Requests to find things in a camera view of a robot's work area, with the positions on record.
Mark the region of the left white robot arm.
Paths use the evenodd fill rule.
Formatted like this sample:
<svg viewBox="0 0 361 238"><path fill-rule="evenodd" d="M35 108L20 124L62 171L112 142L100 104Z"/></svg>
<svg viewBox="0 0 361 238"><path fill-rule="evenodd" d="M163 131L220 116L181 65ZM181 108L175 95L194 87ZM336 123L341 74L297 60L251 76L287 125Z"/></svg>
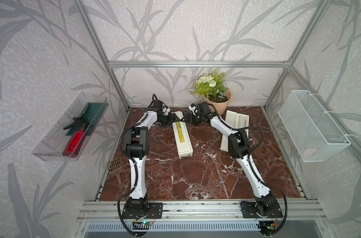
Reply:
<svg viewBox="0 0 361 238"><path fill-rule="evenodd" d="M128 195L126 209L133 211L148 211L147 189L145 185L145 162L150 152L149 130L159 124L162 127L178 122L180 118L170 112L156 96L153 96L149 106L143 110L143 117L124 131L124 148L120 148L129 159L131 166L131 191Z"/></svg>

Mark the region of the cream wrap dispenser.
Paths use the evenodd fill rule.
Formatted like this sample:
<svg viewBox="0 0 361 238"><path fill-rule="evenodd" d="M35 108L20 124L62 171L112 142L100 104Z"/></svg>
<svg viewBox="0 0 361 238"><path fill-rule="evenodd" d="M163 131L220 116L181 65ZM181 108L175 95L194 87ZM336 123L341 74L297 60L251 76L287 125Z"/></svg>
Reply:
<svg viewBox="0 0 361 238"><path fill-rule="evenodd" d="M227 110L225 121L231 127L239 129L249 126L250 116ZM220 150L228 152L228 139L225 136L222 136Z"/></svg>
<svg viewBox="0 0 361 238"><path fill-rule="evenodd" d="M192 157L193 148L184 122L172 123L179 158Z"/></svg>

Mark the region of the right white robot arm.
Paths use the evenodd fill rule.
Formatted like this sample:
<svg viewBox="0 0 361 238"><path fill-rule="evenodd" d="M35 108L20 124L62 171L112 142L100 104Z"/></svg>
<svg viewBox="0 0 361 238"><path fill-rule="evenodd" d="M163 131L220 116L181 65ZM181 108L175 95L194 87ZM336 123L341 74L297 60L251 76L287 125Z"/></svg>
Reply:
<svg viewBox="0 0 361 238"><path fill-rule="evenodd" d="M212 112L211 106L207 102L191 104L183 113L182 121L194 126L208 124L228 139L228 152L231 158L240 164L253 189L256 213L260 217L268 217L272 214L273 209L278 209L278 202L271 192L271 188L262 179L252 158L252 153L264 141L263 130L258 127L234 128L227 124L216 111ZM253 148L250 147L247 130L256 130L262 134L261 141Z"/></svg>

